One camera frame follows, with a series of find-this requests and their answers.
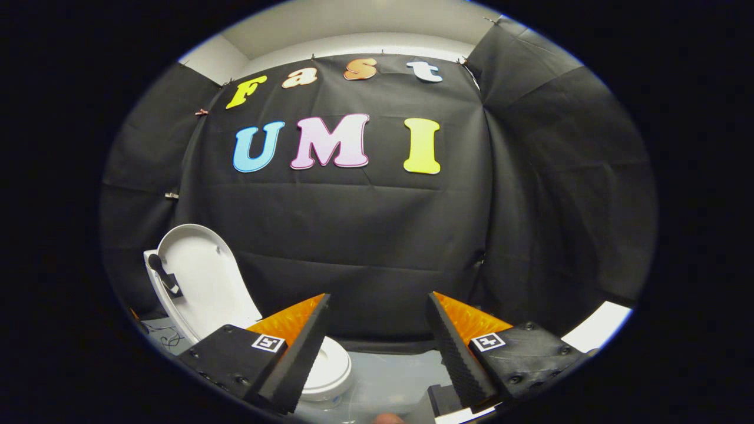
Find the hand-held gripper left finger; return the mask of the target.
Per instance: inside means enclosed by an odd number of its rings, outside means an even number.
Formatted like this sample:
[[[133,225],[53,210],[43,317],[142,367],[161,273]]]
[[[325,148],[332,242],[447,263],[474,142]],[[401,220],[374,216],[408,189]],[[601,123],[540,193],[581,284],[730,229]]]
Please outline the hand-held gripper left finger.
[[[293,413],[328,329],[330,298],[321,293],[248,328],[224,324],[178,361],[242,402]]]

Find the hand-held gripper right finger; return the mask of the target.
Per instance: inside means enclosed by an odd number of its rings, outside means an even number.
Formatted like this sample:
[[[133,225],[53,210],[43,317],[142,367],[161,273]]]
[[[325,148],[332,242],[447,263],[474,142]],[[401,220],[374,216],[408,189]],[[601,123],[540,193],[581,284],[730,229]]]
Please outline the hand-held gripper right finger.
[[[552,389],[590,352],[536,322],[512,325],[433,291],[426,320],[463,408],[510,408]]]

